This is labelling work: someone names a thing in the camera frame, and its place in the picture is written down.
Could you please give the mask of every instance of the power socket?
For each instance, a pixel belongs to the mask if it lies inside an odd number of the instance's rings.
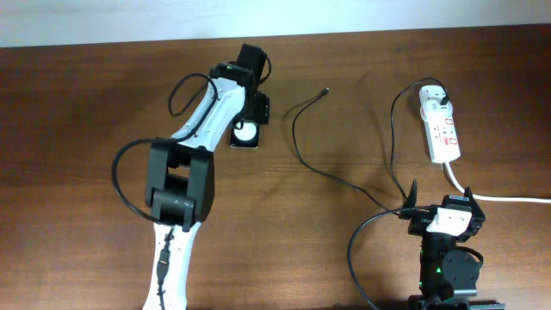
[[[453,106],[450,101],[440,104],[445,96],[444,89],[437,85],[427,85],[419,91],[430,160],[436,164],[449,163],[461,156],[452,116]]]

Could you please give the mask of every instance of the wood grain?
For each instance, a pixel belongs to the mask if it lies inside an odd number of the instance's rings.
[[[390,103],[410,82],[440,78],[455,105],[464,186],[482,195],[551,190],[551,27],[455,28],[233,40],[179,40],[0,50],[0,308],[138,309],[150,281],[152,225],[115,196],[109,167],[130,140],[168,136],[166,100],[185,74],[261,45],[270,124],[255,151],[219,145],[216,198],[193,250],[190,309],[363,306],[346,264],[354,229],[380,210],[302,167],[291,149],[297,103],[330,94],[297,125],[306,160],[400,204],[387,173]],[[182,94],[190,94],[191,86]],[[396,108],[396,171],[419,204],[455,193],[428,157],[415,91]],[[146,148],[125,155],[123,189],[143,205]],[[479,298],[511,309],[551,303],[551,209],[481,202],[468,245],[486,263]],[[418,293],[420,238],[384,219],[354,250],[378,302]]]

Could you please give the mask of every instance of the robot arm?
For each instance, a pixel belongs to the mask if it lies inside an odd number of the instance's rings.
[[[208,84],[205,97],[172,138],[177,141],[200,124],[194,134],[177,143],[152,142],[145,203],[162,224],[154,224],[155,258],[144,310],[183,310],[187,306],[185,284],[191,249],[214,200],[214,150],[228,127],[232,127],[232,141],[246,136],[242,142],[248,146],[251,140],[257,141],[260,124],[268,122],[269,100],[257,91],[266,59],[259,47],[243,45],[235,63],[219,64],[211,70],[213,83]],[[243,135],[240,131],[245,129],[249,133]],[[168,169],[178,167],[189,169],[189,177],[171,174]]]

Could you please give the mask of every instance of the wooden table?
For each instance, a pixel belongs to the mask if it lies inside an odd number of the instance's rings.
[[[464,185],[482,195],[549,196],[551,27],[455,28],[231,40],[180,40],[0,50],[0,308],[138,309],[149,287],[152,224],[115,196],[109,169],[130,140],[169,136],[176,81],[237,57],[243,41],[274,65],[261,147],[215,153],[216,198],[195,241],[190,309],[326,309],[364,301],[350,279],[352,232],[380,211],[367,197],[294,157],[299,102],[331,88],[301,116],[306,160],[400,205],[387,172],[390,104],[410,82],[440,78],[455,105]],[[427,153],[417,90],[396,108],[396,171],[419,182],[418,203],[456,190]],[[183,96],[192,92],[186,87]],[[147,148],[120,166],[143,206]],[[510,309],[551,303],[551,208],[480,201],[487,222],[467,245],[486,263],[480,299]],[[418,294],[421,239],[386,218],[357,240],[354,262],[381,304]]]

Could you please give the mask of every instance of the white power strip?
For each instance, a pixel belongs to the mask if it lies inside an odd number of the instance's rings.
[[[435,85],[424,86],[419,91],[430,160],[437,164],[448,163],[461,156],[452,116],[454,108],[451,102],[441,104],[445,96],[444,89]]]
[[[455,131],[454,110],[450,101],[443,102],[447,94],[444,89],[437,85],[428,85],[419,91],[421,100],[421,118],[424,121],[424,129],[427,133],[429,143],[430,160],[433,163],[443,164],[449,180],[455,188],[462,193],[465,189],[455,179],[454,172],[449,163],[461,156],[457,132]],[[475,199],[490,202],[535,202],[551,203],[551,199],[529,198],[529,197],[491,197],[473,195]]]

